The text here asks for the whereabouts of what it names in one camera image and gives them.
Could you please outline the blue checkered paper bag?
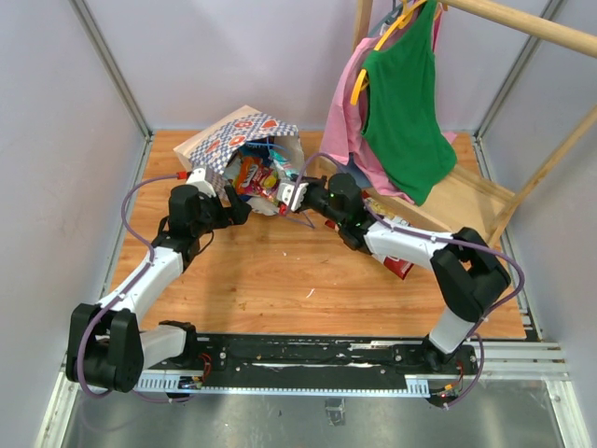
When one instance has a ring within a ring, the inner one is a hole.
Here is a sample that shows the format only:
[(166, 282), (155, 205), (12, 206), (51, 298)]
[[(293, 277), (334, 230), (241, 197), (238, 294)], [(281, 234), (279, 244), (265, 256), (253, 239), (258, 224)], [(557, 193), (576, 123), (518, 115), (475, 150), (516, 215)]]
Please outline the blue checkered paper bag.
[[(234, 187), (244, 157), (261, 158), (260, 166), (275, 170), (270, 149), (291, 160), (298, 171), (294, 181), (296, 184), (307, 182), (307, 176), (302, 171), (305, 156), (298, 128), (248, 105), (190, 137), (175, 147), (174, 153), (188, 172), (200, 165), (211, 168), (215, 174), (216, 195), (225, 201), (227, 196), (224, 187), (227, 184)], [(264, 216), (280, 216), (275, 199), (276, 190), (271, 198), (236, 193), (254, 212)]]

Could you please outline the pink shirt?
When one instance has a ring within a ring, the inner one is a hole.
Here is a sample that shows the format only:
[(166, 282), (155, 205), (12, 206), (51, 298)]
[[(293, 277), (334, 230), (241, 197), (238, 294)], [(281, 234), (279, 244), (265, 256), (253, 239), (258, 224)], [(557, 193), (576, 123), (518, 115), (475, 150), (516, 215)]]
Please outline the pink shirt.
[(321, 149), (341, 164), (350, 158), (365, 173), (372, 187), (380, 194), (397, 196), (414, 203), (406, 193), (397, 189), (388, 179), (380, 162), (362, 135), (368, 114), (367, 89), (361, 92), (357, 106), (350, 97), (363, 62), (376, 46), (377, 38), (363, 39), (344, 67), (330, 105)]

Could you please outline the red chips bag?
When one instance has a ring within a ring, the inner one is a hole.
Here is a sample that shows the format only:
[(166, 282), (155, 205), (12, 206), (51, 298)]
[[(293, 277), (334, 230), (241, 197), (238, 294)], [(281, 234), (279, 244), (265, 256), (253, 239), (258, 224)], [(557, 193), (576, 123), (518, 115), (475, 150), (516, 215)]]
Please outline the red chips bag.
[(339, 195), (331, 195), (327, 200), (324, 216), (326, 217), (326, 225), (335, 230), (349, 248), (366, 255), (371, 255), (398, 278), (404, 280), (413, 266), (412, 262), (398, 258), (397, 256), (381, 255), (369, 249), (366, 245), (366, 231), (377, 222), (377, 219), (373, 216), (374, 214), (377, 214), (381, 218), (388, 217), (398, 224), (409, 225), (401, 217), (386, 212), (367, 193), (364, 193), (358, 201), (346, 200)]

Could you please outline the green tank top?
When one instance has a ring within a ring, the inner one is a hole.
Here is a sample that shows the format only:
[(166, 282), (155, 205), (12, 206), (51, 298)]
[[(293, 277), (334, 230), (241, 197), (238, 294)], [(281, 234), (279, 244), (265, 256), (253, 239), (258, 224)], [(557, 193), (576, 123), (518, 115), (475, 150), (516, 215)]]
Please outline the green tank top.
[(436, 9), (427, 1), (398, 41), (363, 62), (369, 83), (362, 135), (390, 182), (417, 205), (457, 162), (436, 116)]

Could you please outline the yellow hanger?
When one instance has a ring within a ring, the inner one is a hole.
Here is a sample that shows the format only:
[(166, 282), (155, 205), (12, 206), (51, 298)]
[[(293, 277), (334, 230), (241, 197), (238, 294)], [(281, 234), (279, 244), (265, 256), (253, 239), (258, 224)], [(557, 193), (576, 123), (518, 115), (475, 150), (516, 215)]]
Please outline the yellow hanger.
[[(396, 18), (396, 20), (387, 28), (382, 34), (376, 46), (371, 50), (371, 54), (379, 52), (383, 49), (387, 40), (397, 31), (404, 29), (407, 24), (411, 21), (414, 16), (414, 12), (426, 3), (426, 0), (418, 1), (403, 1), (401, 3), (403, 9), (402, 13)], [(357, 106), (359, 97), (362, 91), (368, 86), (368, 70), (363, 67), (357, 75), (353, 90), (351, 92), (350, 103), (351, 105)]]

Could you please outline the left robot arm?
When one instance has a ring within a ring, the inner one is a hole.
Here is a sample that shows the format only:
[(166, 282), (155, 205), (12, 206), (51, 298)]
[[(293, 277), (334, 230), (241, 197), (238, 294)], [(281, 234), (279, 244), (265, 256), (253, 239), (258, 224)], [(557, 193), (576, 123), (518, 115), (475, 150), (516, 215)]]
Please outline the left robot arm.
[(141, 331), (139, 323), (204, 250), (202, 236), (246, 223), (251, 206), (234, 187), (226, 186), (225, 192), (227, 205), (192, 185), (173, 188), (168, 214), (142, 262), (111, 293), (95, 304), (79, 304), (71, 314), (66, 376), (89, 397), (130, 392), (145, 369), (165, 360), (182, 370), (198, 362), (200, 347), (192, 324), (163, 321)]

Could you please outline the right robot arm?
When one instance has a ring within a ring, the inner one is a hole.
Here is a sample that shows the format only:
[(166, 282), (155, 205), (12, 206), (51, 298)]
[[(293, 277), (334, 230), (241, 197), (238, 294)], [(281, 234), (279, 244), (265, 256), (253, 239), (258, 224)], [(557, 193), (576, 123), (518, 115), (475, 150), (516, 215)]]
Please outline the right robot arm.
[(349, 174), (310, 178), (300, 184), (299, 205), (332, 221), (352, 250), (402, 259), (432, 272), (445, 309), (423, 339), (423, 364), (434, 373), (453, 366), (456, 352), (511, 283), (498, 252), (477, 231), (413, 229), (369, 210)]

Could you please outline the orange snack packet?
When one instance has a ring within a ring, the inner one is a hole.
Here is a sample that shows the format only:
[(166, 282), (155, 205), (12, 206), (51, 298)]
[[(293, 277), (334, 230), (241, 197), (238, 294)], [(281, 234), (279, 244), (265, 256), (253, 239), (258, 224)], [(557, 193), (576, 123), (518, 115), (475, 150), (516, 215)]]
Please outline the orange snack packet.
[(244, 157), (241, 161), (241, 168), (234, 181), (234, 187), (237, 193), (245, 194), (251, 180), (261, 165), (261, 158)]

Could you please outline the blue crumpled cloth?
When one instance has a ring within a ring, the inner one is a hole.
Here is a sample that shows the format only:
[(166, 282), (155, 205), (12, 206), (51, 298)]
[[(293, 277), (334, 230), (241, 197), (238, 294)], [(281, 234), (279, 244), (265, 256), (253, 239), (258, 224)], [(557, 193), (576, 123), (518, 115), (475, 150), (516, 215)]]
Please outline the blue crumpled cloth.
[(365, 173), (356, 165), (353, 158), (349, 159), (346, 165), (346, 172), (355, 180), (356, 185), (361, 189), (370, 189), (372, 187)]

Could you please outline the teal snack packet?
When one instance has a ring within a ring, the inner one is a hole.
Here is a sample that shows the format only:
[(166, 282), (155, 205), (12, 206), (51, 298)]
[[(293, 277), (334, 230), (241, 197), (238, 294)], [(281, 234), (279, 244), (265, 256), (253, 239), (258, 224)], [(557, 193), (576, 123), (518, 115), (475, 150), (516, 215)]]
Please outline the teal snack packet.
[(291, 160), (275, 150), (270, 149), (269, 152), (279, 178), (294, 182), (297, 179), (299, 172), (295, 169)]

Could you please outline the wooden clothes rack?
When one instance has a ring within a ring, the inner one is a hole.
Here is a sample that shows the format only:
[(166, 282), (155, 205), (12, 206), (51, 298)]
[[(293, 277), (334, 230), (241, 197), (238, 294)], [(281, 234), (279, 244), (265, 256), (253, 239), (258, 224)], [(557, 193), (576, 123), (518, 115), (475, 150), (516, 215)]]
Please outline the wooden clothes rack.
[[(500, 89), (500, 92), (506, 95), (514, 85), (515, 77), (522, 70), (522, 66), (535, 53), (540, 41), (547, 41), (592, 58), (596, 56), (595, 35), (561, 25), (554, 20), (563, 5), (563, 1), (549, 1), (539, 16), (495, 1), (442, 1), (440, 8), (460, 9), (529, 36), (515, 66)], [(430, 231), (457, 231), (465, 226), (472, 227), (486, 243), (494, 246), (499, 243), (517, 208), (595, 123), (596, 109), (592, 108), (517, 192), (457, 164), (432, 189), (428, 199), (421, 206), (397, 196), (382, 195), (374, 188), (366, 189), (365, 195), (411, 224), (421, 225)]]

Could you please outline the grey hanger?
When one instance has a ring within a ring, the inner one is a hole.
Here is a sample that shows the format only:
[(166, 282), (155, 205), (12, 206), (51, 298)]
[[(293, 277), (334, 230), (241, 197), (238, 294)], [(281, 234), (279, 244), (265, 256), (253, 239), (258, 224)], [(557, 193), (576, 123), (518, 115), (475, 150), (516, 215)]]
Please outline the grey hanger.
[[(379, 38), (389, 29), (389, 27), (396, 21), (396, 19), (402, 14), (403, 5), (401, 1), (393, 1), (391, 9), (368, 31), (367, 38)], [(398, 41), (403, 34), (407, 32), (409, 27), (416, 21), (419, 15), (419, 10), (416, 9), (410, 18), (410, 22), (405, 24), (401, 29), (396, 29), (392, 35), (388, 38), (388, 43)]]

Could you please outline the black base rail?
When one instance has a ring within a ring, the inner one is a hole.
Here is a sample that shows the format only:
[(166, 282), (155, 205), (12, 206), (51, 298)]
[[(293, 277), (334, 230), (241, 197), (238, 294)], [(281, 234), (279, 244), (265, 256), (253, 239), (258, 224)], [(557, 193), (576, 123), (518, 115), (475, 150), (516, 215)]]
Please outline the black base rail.
[(212, 333), (192, 347), (188, 361), (145, 370), (135, 392), (180, 401), (208, 393), (421, 397), (442, 407), (483, 365), (470, 343), (442, 355), (424, 339)]

